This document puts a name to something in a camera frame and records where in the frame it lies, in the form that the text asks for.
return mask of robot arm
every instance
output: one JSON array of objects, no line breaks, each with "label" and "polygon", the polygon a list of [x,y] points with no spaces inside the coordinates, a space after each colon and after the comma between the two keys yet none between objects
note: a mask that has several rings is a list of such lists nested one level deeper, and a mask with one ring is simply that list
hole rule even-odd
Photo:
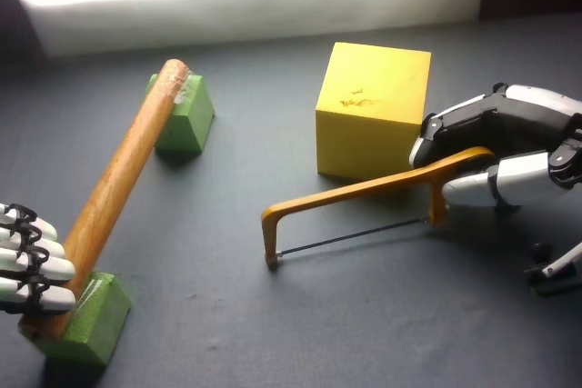
[{"label": "robot arm", "polygon": [[0,310],[56,314],[75,307],[58,285],[75,275],[55,228],[19,204],[0,204]]},{"label": "robot arm", "polygon": [[[489,95],[429,115],[409,161],[424,166],[476,145],[492,150],[498,162],[447,183],[450,204],[520,206],[567,193],[582,181],[582,103],[541,88],[496,84]],[[581,256],[579,244],[554,262],[547,258],[527,271],[528,280],[543,286],[571,276]]]}]

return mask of yellow box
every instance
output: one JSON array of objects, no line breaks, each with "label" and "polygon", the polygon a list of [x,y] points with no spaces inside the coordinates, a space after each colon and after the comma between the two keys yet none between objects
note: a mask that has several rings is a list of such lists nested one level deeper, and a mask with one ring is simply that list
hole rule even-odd
[{"label": "yellow box", "polygon": [[336,43],[316,107],[317,171],[367,180],[410,169],[430,53]]}]

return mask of green block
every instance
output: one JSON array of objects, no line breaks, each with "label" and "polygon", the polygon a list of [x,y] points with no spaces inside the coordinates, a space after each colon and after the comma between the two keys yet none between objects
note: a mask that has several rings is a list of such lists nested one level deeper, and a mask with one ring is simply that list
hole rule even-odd
[{"label": "green block", "polygon": [[[156,78],[157,75],[152,75],[146,93]],[[215,115],[204,78],[198,75],[188,76],[184,92],[177,99],[174,110],[157,139],[156,149],[201,154]]]},{"label": "green block", "polygon": [[92,273],[59,341],[24,335],[47,358],[105,366],[130,308],[131,301],[113,274]]}]

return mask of gray table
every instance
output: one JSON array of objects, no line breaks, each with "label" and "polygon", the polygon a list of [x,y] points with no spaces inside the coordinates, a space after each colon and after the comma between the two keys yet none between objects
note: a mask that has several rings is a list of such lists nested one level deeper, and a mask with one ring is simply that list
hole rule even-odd
[{"label": "gray table", "polygon": [[[433,53],[426,112],[499,81],[580,98],[582,15],[81,57],[0,79],[0,199],[66,235],[168,57],[216,106],[203,155],[151,156],[99,269],[135,309],[100,378],[66,373],[0,315],[6,387],[571,387],[582,381],[578,294],[530,295],[525,248],[582,235],[579,190],[498,220],[374,234],[298,254],[270,274],[260,214],[336,186],[318,176],[314,108],[335,40]],[[290,247],[415,216],[422,193],[286,218]]]}]

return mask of wooden stick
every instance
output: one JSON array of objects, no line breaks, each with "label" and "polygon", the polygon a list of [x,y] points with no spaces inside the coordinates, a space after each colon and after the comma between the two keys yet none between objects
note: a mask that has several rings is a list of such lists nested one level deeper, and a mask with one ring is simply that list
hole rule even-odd
[{"label": "wooden stick", "polygon": [[459,164],[486,154],[493,153],[485,147],[473,147],[426,167],[410,170],[409,172],[392,174],[372,181],[343,186],[335,190],[324,191],[323,193],[311,194],[281,204],[273,204],[265,209],[261,217],[266,263],[271,267],[275,267],[277,264],[276,226],[279,220],[286,215],[317,208],[318,206],[326,204],[334,204],[342,200],[351,200],[357,197],[377,194],[389,188],[411,184],[430,184],[430,220],[432,224],[439,224],[445,220],[447,215],[445,198],[442,195],[443,185],[455,177]]},{"label": "wooden stick", "polygon": [[[65,240],[66,259],[76,269],[75,277],[65,284],[65,288],[73,292],[77,301],[172,112],[174,99],[188,73],[188,67],[181,61],[172,59],[166,62]],[[54,317],[24,316],[20,328],[36,336],[58,339],[71,314],[72,311]]]}]

